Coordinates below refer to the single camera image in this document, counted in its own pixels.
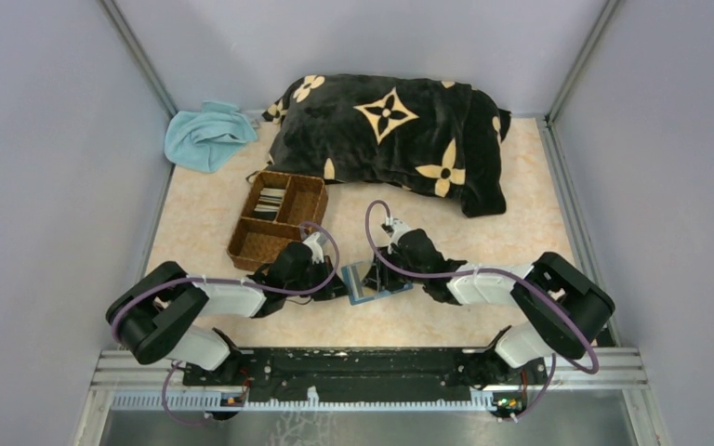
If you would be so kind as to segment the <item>woven brown divided basket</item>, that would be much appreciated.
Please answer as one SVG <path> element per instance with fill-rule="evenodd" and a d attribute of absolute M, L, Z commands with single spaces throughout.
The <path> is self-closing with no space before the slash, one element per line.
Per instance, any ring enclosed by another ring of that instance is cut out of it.
<path fill-rule="evenodd" d="M 285 189 L 277 213 L 254 211 L 263 188 Z M 319 177 L 263 170 L 253 176 L 250 190 L 227 247 L 232 264 L 254 271 L 270 264 L 291 242 L 300 242 L 313 232 L 305 221 L 323 222 L 328 203 L 324 181 Z"/>

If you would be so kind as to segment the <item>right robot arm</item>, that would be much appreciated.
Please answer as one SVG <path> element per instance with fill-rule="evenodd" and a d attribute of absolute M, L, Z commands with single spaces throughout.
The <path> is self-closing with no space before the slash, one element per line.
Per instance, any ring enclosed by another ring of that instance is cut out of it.
<path fill-rule="evenodd" d="M 447 259 L 423 229 L 399 220 L 385 223 L 387 246 L 376 247 L 377 263 L 392 278 L 418 283 L 435 301 L 455 306 L 478 304 L 518 308 L 522 324 L 501 334 L 486 358 L 486 370 L 498 383 L 511 382 L 529 361 L 557 354 L 595 374 L 600 365 L 592 346 L 615 312 L 615 302 L 600 286 L 554 252 L 506 268 Z"/>

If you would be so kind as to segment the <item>gold striped credit card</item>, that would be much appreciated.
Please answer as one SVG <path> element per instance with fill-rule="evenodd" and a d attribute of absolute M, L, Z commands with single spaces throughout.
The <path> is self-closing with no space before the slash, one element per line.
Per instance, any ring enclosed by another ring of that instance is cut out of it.
<path fill-rule="evenodd" d="M 359 305 L 365 298 L 363 278 L 367 272 L 364 262 L 352 263 L 341 269 L 342 279 L 348 288 L 348 296 L 353 306 Z"/>

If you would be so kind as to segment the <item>black pillow with tan flowers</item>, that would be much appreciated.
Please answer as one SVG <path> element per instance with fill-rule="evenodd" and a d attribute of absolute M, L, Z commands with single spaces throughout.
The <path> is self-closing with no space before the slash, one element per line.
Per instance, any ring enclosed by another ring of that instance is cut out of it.
<path fill-rule="evenodd" d="M 467 217 L 507 211 L 500 148 L 511 113 L 473 85 L 306 75 L 261 117 L 278 127 L 268 171 L 327 184 L 385 183 L 453 200 Z"/>

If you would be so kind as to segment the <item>aluminium front rail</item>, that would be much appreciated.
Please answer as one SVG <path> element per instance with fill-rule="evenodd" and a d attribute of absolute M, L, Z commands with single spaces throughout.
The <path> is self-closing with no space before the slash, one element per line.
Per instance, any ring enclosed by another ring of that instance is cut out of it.
<path fill-rule="evenodd" d="M 208 412 L 478 411 L 521 408 L 539 390 L 647 386 L 639 353 L 598 348 L 588 374 L 544 358 L 497 371 L 480 348 L 252 348 L 214 371 L 170 360 L 141 365 L 126 350 L 103 352 L 91 385 L 123 408 Z"/>

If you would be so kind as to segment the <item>teal leather card holder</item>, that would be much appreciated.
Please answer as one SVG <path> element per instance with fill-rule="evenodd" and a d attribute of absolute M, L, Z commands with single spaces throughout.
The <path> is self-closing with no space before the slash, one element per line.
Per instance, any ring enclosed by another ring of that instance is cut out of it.
<path fill-rule="evenodd" d="M 413 284 L 402 281 L 394 272 L 376 261 L 361 261 L 341 268 L 342 280 L 353 306 L 397 295 L 413 289 Z"/>

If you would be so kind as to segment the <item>light blue cloth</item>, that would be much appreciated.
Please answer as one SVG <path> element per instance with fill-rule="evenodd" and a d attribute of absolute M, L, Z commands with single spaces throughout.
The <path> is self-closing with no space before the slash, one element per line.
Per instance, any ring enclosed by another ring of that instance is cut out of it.
<path fill-rule="evenodd" d="M 171 118 L 164 155 L 172 164 L 211 174 L 257 140 L 253 121 L 237 106 L 205 101 L 200 111 L 179 111 Z"/>

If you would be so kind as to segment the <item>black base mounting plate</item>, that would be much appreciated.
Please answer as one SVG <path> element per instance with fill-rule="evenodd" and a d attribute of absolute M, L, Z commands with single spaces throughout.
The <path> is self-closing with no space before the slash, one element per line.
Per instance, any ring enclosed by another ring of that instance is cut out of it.
<path fill-rule="evenodd" d="M 541 385 L 537 359 L 510 369 L 487 348 L 253 348 L 215 371 L 183 368 L 189 387 L 235 386 L 250 402 L 303 401 L 315 388 L 322 402 L 466 401 L 492 385 Z"/>

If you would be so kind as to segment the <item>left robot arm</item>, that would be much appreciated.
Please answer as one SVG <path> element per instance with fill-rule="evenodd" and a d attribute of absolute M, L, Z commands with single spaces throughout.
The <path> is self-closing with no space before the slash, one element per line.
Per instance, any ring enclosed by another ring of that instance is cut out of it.
<path fill-rule="evenodd" d="M 238 347 L 216 329 L 196 326 L 207 315 L 263 318 L 284 307 L 289 297 L 315 302 L 347 294 L 337 262 L 315 242 L 291 242 L 270 264 L 242 279 L 193 276 L 166 261 L 117 298 L 105 318 L 112 335 L 135 360 L 161 359 L 198 366 L 221 385 L 242 371 Z"/>

